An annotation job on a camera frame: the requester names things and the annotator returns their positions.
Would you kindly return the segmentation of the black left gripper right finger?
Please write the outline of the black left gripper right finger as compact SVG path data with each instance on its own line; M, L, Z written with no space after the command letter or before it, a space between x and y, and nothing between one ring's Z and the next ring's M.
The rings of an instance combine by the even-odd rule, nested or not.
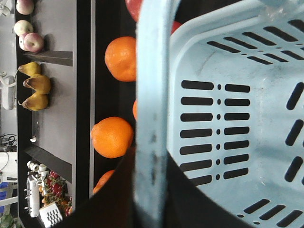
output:
M195 187L167 155L165 228L251 228Z

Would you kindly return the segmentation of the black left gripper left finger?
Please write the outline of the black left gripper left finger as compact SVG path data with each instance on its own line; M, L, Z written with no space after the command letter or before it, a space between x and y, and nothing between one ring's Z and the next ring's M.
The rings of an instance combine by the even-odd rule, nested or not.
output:
M132 228L134 162L132 147L104 186L56 227Z

